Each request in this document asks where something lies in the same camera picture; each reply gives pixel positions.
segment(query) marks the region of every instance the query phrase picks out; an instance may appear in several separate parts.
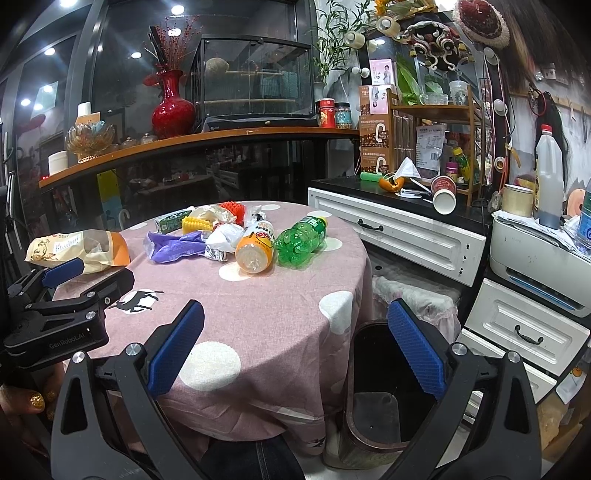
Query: gold nail polish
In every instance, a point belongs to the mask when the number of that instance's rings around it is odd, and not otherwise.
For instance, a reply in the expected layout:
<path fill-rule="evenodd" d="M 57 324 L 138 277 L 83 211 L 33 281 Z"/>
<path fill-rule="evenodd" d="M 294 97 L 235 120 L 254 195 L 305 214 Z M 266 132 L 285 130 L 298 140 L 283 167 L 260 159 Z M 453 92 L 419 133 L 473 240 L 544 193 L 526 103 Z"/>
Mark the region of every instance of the gold nail polish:
<path fill-rule="evenodd" d="M 45 394 L 45 401 L 46 401 L 47 403 L 51 403 L 51 402 L 53 402 L 53 401 L 54 401 L 56 398 L 57 398 L 57 394 L 56 394 L 56 392 L 55 392 L 55 391 L 53 391 L 53 390 L 50 390 L 49 392 L 47 392 L 47 393 Z"/>
<path fill-rule="evenodd" d="M 45 400 L 43 400 L 43 396 L 40 393 L 34 393 L 31 395 L 31 405 L 35 408 L 44 409 Z"/>

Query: drawer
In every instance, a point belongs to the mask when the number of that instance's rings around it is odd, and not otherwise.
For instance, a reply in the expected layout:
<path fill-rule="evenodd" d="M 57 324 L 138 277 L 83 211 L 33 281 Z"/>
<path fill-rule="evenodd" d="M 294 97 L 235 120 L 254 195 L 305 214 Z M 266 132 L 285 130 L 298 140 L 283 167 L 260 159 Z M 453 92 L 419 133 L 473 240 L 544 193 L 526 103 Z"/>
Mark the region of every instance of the drawer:
<path fill-rule="evenodd" d="M 500 358 L 505 355 L 505 351 L 498 348 L 496 345 L 487 342 L 483 338 L 480 338 L 478 335 L 469 332 L 468 330 L 462 330 L 456 342 L 463 343 L 472 351 L 472 353 L 477 355 L 491 356 L 496 358 Z M 540 372 L 531 365 L 524 363 L 524 366 L 527 373 L 527 378 L 530 381 L 531 391 L 534 394 L 534 401 L 538 403 L 548 394 L 550 390 L 556 386 L 556 380 L 549 377 L 545 373 Z"/>
<path fill-rule="evenodd" d="M 569 367 L 589 337 L 585 327 L 488 279 L 482 283 L 466 328 L 556 376 Z M 542 341 L 535 345 L 524 336 Z"/>
<path fill-rule="evenodd" d="M 486 238 L 467 230 L 367 200 L 308 189 L 308 205 L 345 220 L 366 242 L 464 285 L 476 277 Z M 358 222 L 380 228 L 370 230 Z"/>

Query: human hand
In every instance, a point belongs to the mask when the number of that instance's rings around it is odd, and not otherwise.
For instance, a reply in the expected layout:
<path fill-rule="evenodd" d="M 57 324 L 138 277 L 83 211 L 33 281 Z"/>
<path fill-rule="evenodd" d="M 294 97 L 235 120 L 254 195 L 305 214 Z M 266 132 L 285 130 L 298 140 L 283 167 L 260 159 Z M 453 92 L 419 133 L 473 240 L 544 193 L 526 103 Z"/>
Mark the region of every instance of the human hand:
<path fill-rule="evenodd" d="M 47 379 L 43 394 L 26 388 L 3 385 L 0 387 L 0 406 L 12 427 L 27 445 L 37 448 L 39 440 L 25 426 L 21 415 L 35 415 L 45 411 L 49 420 L 53 420 L 56 412 L 57 395 L 64 379 L 64 365 L 60 362 L 54 366 L 52 375 Z"/>

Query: round table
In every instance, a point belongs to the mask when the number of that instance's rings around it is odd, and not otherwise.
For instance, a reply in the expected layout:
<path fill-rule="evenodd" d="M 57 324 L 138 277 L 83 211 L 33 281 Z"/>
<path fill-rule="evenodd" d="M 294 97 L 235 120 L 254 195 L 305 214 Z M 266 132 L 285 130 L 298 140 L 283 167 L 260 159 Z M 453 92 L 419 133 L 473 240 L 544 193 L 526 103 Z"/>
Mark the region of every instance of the round table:
<path fill-rule="evenodd" d="M 312 212 L 292 203 L 262 205 L 277 233 Z M 342 406 L 349 342 L 357 322 L 372 319 L 367 252 L 355 231 L 327 212 L 327 239 L 303 270 L 273 265 L 250 276 L 230 255 L 159 265 L 142 242 L 153 221 L 122 232 L 134 289 L 106 311 L 109 343 L 91 356 L 119 354 L 145 342 L 195 299 L 205 327 L 171 391 L 158 399 L 169 419 L 220 440 L 262 440 L 289 430 L 310 453 L 324 447 L 324 416 Z M 56 299 L 78 296 L 112 274 L 81 275 Z"/>

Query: ceiling light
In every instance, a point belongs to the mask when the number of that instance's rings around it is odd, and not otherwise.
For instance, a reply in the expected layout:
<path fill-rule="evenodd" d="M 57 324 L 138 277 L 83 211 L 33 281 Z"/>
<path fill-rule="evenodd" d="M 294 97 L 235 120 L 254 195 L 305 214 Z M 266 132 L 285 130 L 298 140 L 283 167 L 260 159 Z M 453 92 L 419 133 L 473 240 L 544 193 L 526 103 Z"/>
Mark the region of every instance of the ceiling light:
<path fill-rule="evenodd" d="M 173 13 L 173 15 L 182 15 L 184 12 L 184 6 L 182 5 L 175 5 L 174 7 L 172 7 L 170 9 L 170 11 Z"/>

